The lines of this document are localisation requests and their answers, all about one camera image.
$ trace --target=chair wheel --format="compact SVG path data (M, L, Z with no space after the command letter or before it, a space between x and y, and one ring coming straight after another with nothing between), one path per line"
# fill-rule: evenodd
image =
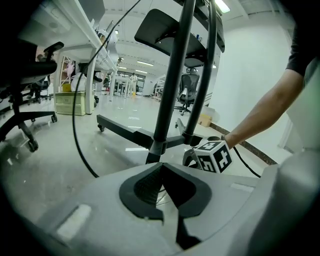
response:
M101 132L105 130L105 127L103 127L101 124L98 124L98 128L100 129Z
M29 140L28 141L28 146L29 146L29 150L31 153L35 152L36 150L38 150L39 146L36 140Z
M55 122L58 121L58 117L56 116L56 114L53 114L53 115L51 116L51 121L52 121L52 123L55 123Z

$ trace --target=yellow object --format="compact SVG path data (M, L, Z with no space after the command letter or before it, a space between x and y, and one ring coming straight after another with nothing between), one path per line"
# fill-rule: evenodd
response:
M201 114L198 119L198 124L204 127L209 127L211 124L212 117L207 114Z
M68 93L68 92L71 92L71 84L70 83L64 83L62 85L62 91L64 93Z
M91 94L90 106L91 113L94 111L94 94ZM75 93L74 92L57 92L54 95L55 110L58 114L72 115ZM80 91L76 94L75 114L84 116L86 114L86 92Z

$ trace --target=hand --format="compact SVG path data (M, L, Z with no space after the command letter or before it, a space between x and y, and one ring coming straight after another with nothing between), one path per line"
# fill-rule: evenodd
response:
M233 135L231 133L228 133L226 136L224 136L224 140L227 143L229 149L232 149L236 143L233 142Z

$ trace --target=glossy floor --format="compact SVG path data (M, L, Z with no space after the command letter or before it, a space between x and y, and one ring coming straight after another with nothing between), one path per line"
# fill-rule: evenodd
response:
M76 117L76 132L85 158L99 176L143 165L148 151L107 129L100 132L96 115L104 115L132 129L143 128L153 132L160 103L142 96L127 99L115 96L113 101L106 95L100 95L99 98L92 115ZM53 100L43 100L41 104L20 108L22 112L53 109ZM12 114L7 112L5 118L1 118L0 125ZM34 123L26 122L39 144L39 149L34 153L29 152L26 145L28 140L17 127L6 136L5 142L0 143L2 184L16 210L32 222L94 179L77 152L71 116L58 114L57 117L56 123L51 123L50 116L38 118ZM177 118L186 124L189 114L180 116L178 110L173 112L168 136L179 135L175 128ZM221 135L201 125L196 126L195 132L203 136ZM188 149L190 147L187 145L169 148L161 161L181 164L184 152ZM267 164L241 146L238 146L238 150L243 159L261 174ZM224 172L226 175L253 176L233 150L231 156L233 163Z

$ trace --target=person's arm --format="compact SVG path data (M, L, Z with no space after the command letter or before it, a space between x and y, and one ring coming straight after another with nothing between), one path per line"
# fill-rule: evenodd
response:
M298 72L286 69L276 85L259 100L246 118L225 136L229 148L271 127L300 94L303 80Z

